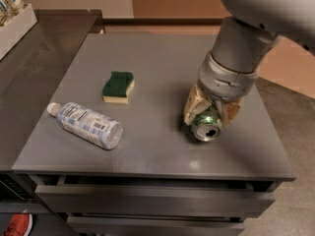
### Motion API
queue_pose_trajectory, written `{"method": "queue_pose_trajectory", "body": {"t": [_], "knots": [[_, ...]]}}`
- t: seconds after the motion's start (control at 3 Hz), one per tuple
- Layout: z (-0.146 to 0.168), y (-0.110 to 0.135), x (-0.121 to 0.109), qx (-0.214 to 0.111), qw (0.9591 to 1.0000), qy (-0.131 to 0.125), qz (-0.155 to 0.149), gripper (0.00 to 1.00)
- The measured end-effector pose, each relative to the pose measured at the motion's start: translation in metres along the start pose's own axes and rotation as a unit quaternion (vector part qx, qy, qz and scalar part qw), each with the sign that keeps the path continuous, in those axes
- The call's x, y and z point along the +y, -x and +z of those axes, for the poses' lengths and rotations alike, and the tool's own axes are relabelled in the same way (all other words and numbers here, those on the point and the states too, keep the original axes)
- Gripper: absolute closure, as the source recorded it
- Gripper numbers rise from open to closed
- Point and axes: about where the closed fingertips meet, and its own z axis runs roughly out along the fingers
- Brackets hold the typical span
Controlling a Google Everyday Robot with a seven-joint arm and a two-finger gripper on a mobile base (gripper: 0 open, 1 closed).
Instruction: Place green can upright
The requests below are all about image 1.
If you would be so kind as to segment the gray robot arm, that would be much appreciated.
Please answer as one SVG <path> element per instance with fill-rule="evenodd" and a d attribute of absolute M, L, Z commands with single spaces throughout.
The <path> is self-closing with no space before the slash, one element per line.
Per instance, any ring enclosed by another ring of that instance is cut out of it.
<path fill-rule="evenodd" d="M 315 0 L 221 0 L 229 12 L 198 72 L 184 122 L 214 103 L 224 125 L 258 78 L 266 54 L 286 37 L 315 54 Z"/>

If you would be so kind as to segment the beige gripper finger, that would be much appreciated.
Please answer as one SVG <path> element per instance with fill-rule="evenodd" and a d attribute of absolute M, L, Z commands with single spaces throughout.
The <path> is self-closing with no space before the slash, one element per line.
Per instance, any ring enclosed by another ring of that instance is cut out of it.
<path fill-rule="evenodd" d="M 184 123 L 190 126 L 194 118 L 205 111 L 212 101 L 202 90 L 199 83 L 192 86 L 184 108 Z"/>
<path fill-rule="evenodd" d="M 220 104 L 220 118 L 222 126 L 226 128 L 229 126 L 237 116 L 240 108 L 242 107 L 243 97 L 238 98 L 232 102 L 222 102 Z"/>

